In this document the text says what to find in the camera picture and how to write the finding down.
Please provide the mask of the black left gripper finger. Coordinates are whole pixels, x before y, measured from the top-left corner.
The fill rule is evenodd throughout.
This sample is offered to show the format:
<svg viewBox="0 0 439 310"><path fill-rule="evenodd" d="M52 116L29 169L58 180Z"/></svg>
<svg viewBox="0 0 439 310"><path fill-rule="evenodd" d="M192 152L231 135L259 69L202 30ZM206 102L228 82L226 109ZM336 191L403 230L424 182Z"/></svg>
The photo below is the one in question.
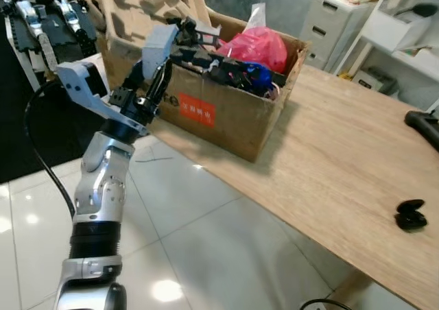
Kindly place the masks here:
<svg viewBox="0 0 439 310"><path fill-rule="evenodd" d="M152 73L144 71L143 60L138 60L130 72L130 88L138 95L151 95L154 77Z"/></svg>
<svg viewBox="0 0 439 310"><path fill-rule="evenodd" d="M167 87L169 87L174 69L173 65L173 60L164 60L164 63L162 63L154 73L154 110L158 110L167 91Z"/></svg>

